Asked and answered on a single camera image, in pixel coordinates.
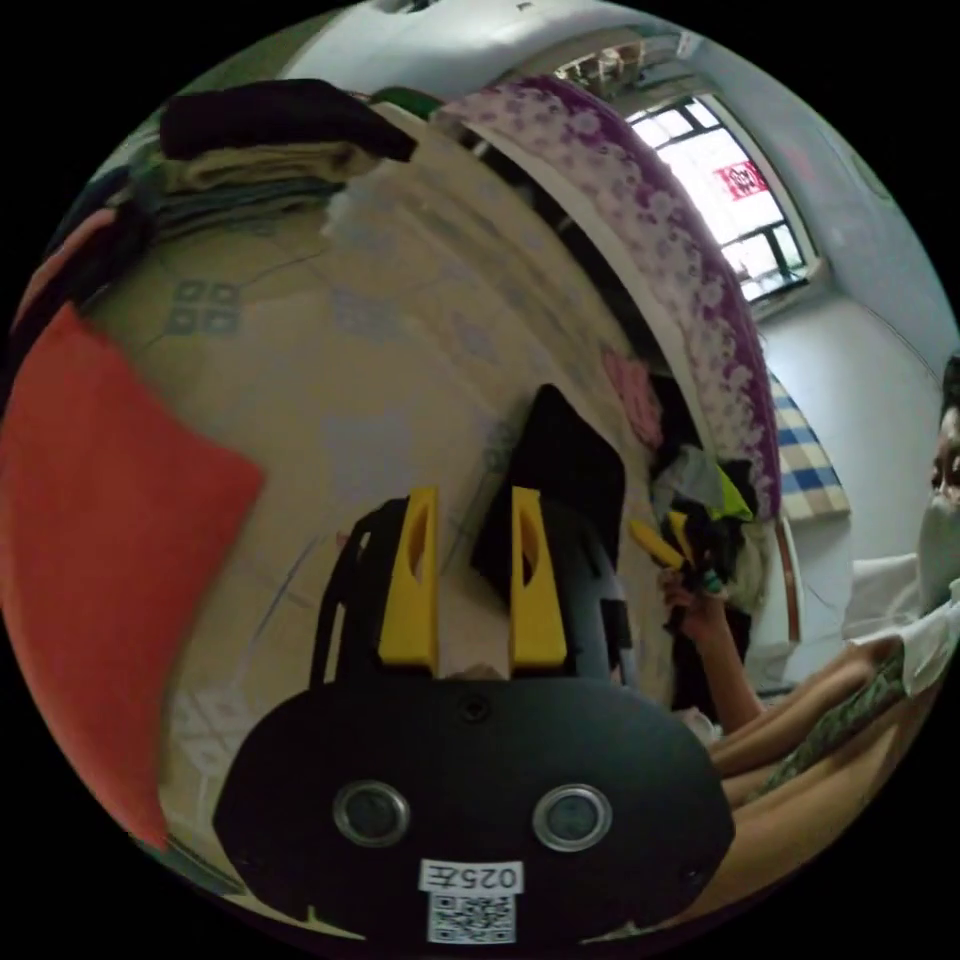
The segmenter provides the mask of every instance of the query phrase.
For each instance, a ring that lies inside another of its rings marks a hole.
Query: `screw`
[[[460,703],[460,719],[465,723],[483,723],[490,716],[490,702],[479,694],[464,698]]]

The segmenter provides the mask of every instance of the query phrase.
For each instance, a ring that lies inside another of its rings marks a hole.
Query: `orange cloth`
[[[174,420],[72,304],[20,369],[0,426],[0,607],[61,750],[153,847],[166,681],[262,483]]]

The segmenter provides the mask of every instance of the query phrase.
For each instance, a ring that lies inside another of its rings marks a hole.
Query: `window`
[[[628,122],[683,185],[744,296],[757,304],[805,283],[814,255],[805,234],[798,236],[802,224],[788,217],[764,176],[766,164],[744,149],[719,105],[706,100],[684,97]]]

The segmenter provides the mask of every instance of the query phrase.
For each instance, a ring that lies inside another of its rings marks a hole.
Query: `hand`
[[[688,636],[699,649],[728,630],[727,615],[724,611],[723,597],[709,593],[691,593],[683,586],[682,577],[668,570],[660,578],[663,602],[667,609],[684,609],[680,630]]]

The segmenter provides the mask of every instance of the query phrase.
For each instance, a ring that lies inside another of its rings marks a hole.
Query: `floral pattern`
[[[750,308],[699,212],[656,152],[605,103],[555,77],[482,90],[435,117],[510,138],[592,200],[683,333],[710,431],[701,439],[722,461],[750,463],[757,517],[776,516],[775,411]]]

